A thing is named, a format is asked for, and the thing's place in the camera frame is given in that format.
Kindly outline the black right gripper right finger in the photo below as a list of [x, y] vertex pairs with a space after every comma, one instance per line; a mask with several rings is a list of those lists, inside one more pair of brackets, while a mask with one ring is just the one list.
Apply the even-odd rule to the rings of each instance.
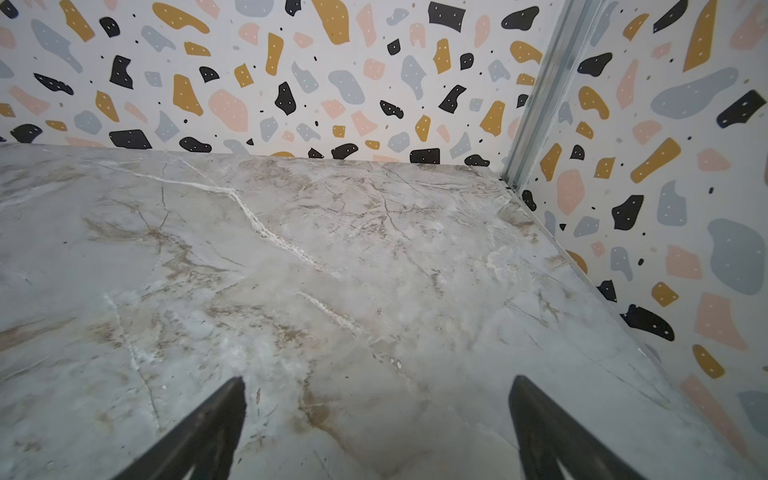
[[640, 479], [528, 377], [515, 377], [508, 405], [526, 479]]

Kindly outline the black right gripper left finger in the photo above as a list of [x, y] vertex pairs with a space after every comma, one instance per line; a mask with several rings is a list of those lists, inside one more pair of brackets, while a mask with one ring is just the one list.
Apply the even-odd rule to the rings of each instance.
[[245, 382], [226, 381], [118, 479], [227, 479], [246, 417]]

